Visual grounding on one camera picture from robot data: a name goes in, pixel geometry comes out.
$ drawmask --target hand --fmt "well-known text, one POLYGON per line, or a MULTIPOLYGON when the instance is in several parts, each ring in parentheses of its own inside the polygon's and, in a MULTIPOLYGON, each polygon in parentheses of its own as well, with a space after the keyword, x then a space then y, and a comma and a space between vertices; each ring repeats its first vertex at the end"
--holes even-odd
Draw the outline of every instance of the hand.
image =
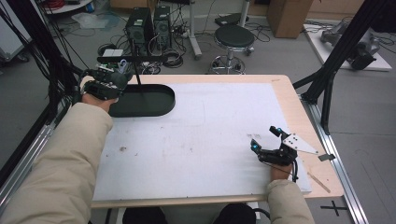
POLYGON ((271 167, 271 181, 278 179, 288 179, 291 173, 292 165, 280 166, 272 164, 271 167))
POLYGON ((87 105, 96 105, 104 109, 107 113, 108 110, 110 109, 110 106, 114 103, 117 102, 117 99, 111 99, 111 100, 100 100, 88 93, 84 94, 81 98, 81 102, 87 105))

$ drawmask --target round stool seat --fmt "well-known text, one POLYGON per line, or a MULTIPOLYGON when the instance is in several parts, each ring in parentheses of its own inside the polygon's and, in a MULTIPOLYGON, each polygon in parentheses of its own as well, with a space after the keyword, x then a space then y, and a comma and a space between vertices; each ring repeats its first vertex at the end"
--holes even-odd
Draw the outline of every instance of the round stool seat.
POLYGON ((215 32, 215 39, 224 47, 244 49, 254 42, 254 35, 238 25, 224 25, 215 32))

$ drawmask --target stool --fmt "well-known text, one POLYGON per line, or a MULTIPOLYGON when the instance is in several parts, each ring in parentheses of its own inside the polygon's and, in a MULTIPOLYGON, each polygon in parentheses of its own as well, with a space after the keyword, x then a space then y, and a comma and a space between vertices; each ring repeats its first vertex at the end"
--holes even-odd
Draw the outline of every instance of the stool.
POLYGON ((247 29, 238 25, 224 25, 215 32, 215 42, 223 49, 227 49, 227 55, 216 57, 210 70, 220 74, 224 70, 225 74, 234 71, 237 74, 245 74, 245 64, 242 60, 233 56, 234 51, 245 51, 253 45, 254 35, 247 29))

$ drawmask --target wooden tabletop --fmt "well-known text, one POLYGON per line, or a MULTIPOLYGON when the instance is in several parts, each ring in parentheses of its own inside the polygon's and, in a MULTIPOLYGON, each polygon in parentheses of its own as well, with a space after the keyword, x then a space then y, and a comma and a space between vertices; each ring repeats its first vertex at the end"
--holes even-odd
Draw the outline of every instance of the wooden tabletop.
MULTIPOLYGON (((271 83, 276 98, 283 111, 291 133, 297 133, 308 144, 318 151, 319 155, 325 154, 325 150, 318 139, 313 125, 307 116, 300 99, 291 85, 287 76, 283 75, 144 75, 141 76, 143 84, 171 84, 171 83, 271 83)), ((299 152, 299 157, 304 162, 305 170, 312 186, 312 192, 306 194, 306 198, 339 197, 344 194, 342 185, 329 161, 320 161, 318 155, 299 152)), ((236 197, 228 202, 262 201, 264 196, 236 197)), ((191 203, 222 203, 224 199, 213 197, 210 199, 195 199, 191 203)), ((188 204, 178 200, 169 200, 165 204, 188 204)), ((92 207, 123 207, 123 206, 158 205, 158 202, 147 200, 146 202, 92 202, 92 207)))

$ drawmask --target desktop computer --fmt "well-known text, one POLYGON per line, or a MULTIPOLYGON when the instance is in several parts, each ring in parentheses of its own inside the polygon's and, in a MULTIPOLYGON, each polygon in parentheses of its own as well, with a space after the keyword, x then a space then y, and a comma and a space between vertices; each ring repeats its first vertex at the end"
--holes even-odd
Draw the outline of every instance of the desktop computer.
POLYGON ((170 12, 170 7, 155 7, 154 28, 157 35, 157 49, 168 49, 172 47, 170 12))
POLYGON ((149 8, 134 7, 125 30, 128 38, 134 42, 135 53, 139 56, 150 56, 154 47, 154 40, 152 40, 154 28, 149 8))

